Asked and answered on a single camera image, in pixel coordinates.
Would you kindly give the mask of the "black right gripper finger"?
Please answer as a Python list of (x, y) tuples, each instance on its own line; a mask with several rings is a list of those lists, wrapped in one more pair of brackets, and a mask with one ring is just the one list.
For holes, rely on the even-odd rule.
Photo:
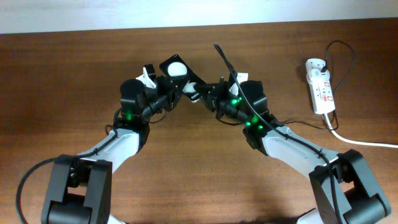
[(221, 96), (221, 87), (219, 84), (210, 83), (210, 84), (200, 84), (197, 83), (194, 85), (194, 89), (202, 96), (202, 97), (219, 97)]
[(210, 111), (217, 110), (217, 97), (213, 95), (205, 95), (202, 97), (202, 100), (208, 110)]

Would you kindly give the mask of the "black smartphone with bubble wallpaper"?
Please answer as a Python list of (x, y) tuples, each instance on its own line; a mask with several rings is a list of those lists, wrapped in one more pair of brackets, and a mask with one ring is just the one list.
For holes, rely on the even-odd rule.
[(196, 91), (196, 84), (205, 84), (202, 80), (178, 55), (175, 54), (160, 63), (159, 68), (173, 82), (174, 85), (182, 87), (182, 93), (192, 102), (200, 100), (201, 94)]

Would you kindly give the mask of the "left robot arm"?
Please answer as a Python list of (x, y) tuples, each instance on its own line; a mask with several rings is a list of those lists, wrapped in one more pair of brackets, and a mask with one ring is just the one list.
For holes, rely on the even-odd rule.
[(111, 214), (113, 173), (143, 148), (151, 117), (174, 109), (189, 80), (182, 62), (166, 65), (164, 73), (158, 77), (148, 64), (123, 82), (121, 107), (106, 137), (86, 152), (53, 160), (42, 223), (119, 223)]

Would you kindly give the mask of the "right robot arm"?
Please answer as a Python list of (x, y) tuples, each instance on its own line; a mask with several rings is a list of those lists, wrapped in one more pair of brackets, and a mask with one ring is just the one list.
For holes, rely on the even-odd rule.
[(293, 133), (270, 114), (260, 81), (237, 85), (220, 80), (193, 87), (217, 118), (227, 116), (244, 125), (253, 149), (286, 163), (310, 181), (317, 206), (296, 223), (377, 223), (391, 214), (363, 155), (354, 149), (332, 151)]

